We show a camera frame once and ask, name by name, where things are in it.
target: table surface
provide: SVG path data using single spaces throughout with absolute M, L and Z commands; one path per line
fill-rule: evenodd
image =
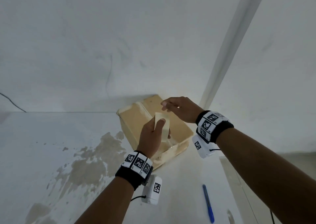
M 2 223 L 74 223 L 131 150 L 115 113 L 0 114 Z M 217 154 L 201 159 L 190 144 L 154 173 L 158 205 L 132 201 L 123 223 L 210 223 L 205 184 L 215 223 L 229 224 L 231 213 L 242 224 Z

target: black cable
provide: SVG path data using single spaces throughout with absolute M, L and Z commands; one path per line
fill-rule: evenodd
M 5 97 L 5 98 L 7 98 L 7 99 L 9 99 L 10 100 L 10 102 L 14 105 L 14 106 L 16 106 L 18 109 L 20 109 L 20 110 L 22 110 L 23 112 L 25 112 L 26 113 L 26 111 L 25 110 L 23 110 L 23 109 L 21 109 L 20 107 L 18 107 L 9 97 L 7 97 L 7 96 L 5 96 L 4 94 L 2 94 L 2 93 L 0 93 L 3 97 Z
M 275 223 L 274 223 L 273 214 L 272 214 L 272 211 L 271 211 L 271 210 L 270 210 L 270 213 L 271 213 L 272 223 L 275 224 Z
M 133 201 L 133 200 L 136 199 L 136 198 L 146 198 L 146 195 L 145 195 L 145 196 L 138 196 L 138 197 L 132 198 L 131 201 Z

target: forearm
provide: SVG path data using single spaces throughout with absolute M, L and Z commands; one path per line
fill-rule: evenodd
M 76 224 L 122 223 L 133 193 L 134 188 L 128 181 L 121 177 L 114 178 Z
M 234 128 L 223 131 L 216 144 L 281 222 L 315 222 L 315 180 Z

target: cardboard box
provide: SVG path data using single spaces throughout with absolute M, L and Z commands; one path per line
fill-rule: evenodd
M 120 117 L 122 130 L 133 150 L 136 150 L 138 146 L 140 132 L 144 124 L 155 116 L 155 112 L 169 115 L 171 138 L 167 142 L 162 142 L 159 150 L 151 158 L 154 170 L 186 150 L 193 135 L 186 123 L 174 113 L 161 110 L 161 102 L 162 99 L 155 95 L 119 109 L 116 113 Z

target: blue marker pen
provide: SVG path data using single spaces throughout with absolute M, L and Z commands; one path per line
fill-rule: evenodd
M 203 191 L 204 191 L 204 196 L 205 196 L 205 200 L 206 200 L 206 204 L 207 204 L 207 210 L 209 212 L 209 217 L 210 217 L 211 223 L 214 223 L 214 221 L 215 221 L 214 214 L 212 211 L 209 195 L 207 194 L 207 189 L 206 189 L 206 186 L 204 184 L 203 184 Z

